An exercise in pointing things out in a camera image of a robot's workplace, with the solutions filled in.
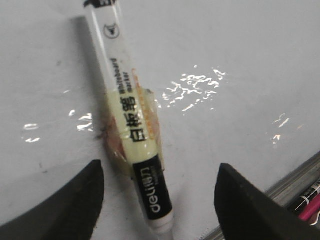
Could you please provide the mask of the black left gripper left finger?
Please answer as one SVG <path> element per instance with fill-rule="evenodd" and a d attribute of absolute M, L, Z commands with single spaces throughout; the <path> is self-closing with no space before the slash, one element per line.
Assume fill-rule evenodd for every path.
<path fill-rule="evenodd" d="M 92 160 L 55 194 L 0 227 L 2 240 L 89 240 L 104 201 L 102 162 Z"/>

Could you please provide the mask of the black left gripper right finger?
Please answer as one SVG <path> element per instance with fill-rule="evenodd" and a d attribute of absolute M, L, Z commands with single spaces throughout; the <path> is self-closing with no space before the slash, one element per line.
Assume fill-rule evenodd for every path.
<path fill-rule="evenodd" d="M 226 240 L 318 240 L 320 232 L 268 198 L 228 163 L 219 167 L 214 207 Z"/>

